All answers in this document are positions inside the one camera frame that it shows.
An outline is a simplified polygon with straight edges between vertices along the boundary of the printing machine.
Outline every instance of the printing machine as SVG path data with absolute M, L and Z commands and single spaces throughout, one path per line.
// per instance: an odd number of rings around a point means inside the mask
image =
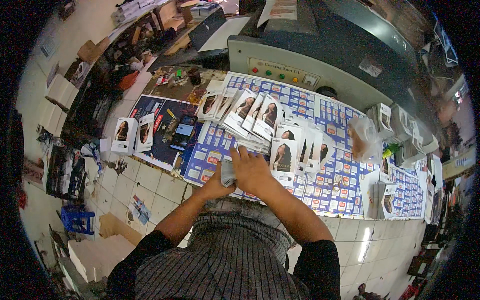
M 386 20 L 355 0 L 298 0 L 297 20 L 270 19 L 263 6 L 228 38 L 230 70 L 316 91 L 328 86 L 359 110 L 398 103 L 415 115 L 417 54 Z

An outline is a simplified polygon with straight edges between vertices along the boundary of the smartphone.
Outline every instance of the smartphone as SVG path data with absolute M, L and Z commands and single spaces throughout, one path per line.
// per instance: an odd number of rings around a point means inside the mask
M 183 116 L 181 117 L 180 124 L 177 127 L 177 131 L 173 135 L 170 148 L 185 151 L 185 147 L 190 140 L 190 137 L 193 132 L 193 128 L 198 121 L 196 116 Z

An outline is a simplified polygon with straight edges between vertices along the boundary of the striped shirt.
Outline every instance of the striped shirt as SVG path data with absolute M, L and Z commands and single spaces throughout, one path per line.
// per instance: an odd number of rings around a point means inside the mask
M 158 230 L 108 277 L 110 299 L 340 299 L 336 246 L 303 245 L 294 275 L 290 236 L 243 216 L 200 215 L 187 248 Z

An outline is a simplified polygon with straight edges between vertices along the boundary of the dark cup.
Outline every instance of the dark cup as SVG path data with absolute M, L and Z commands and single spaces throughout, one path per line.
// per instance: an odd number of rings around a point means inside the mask
M 197 68 L 191 69 L 187 72 L 187 74 L 190 78 L 190 81 L 192 82 L 192 85 L 199 85 L 202 83 L 202 79 L 200 77 L 200 70 L 198 70 Z

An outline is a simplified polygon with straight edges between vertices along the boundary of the hand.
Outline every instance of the hand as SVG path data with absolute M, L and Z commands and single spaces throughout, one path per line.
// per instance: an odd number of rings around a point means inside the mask
M 220 178 L 222 175 L 222 162 L 216 164 L 215 174 L 207 181 L 207 183 L 198 191 L 205 200 L 212 200 L 226 196 L 233 193 L 237 187 L 231 185 L 228 188 L 224 187 Z
M 239 147 L 239 152 L 235 148 L 230 149 L 237 185 L 242 191 L 259 197 L 259 193 L 268 189 L 271 182 L 277 181 L 272 177 L 263 155 L 249 154 L 244 146 Z

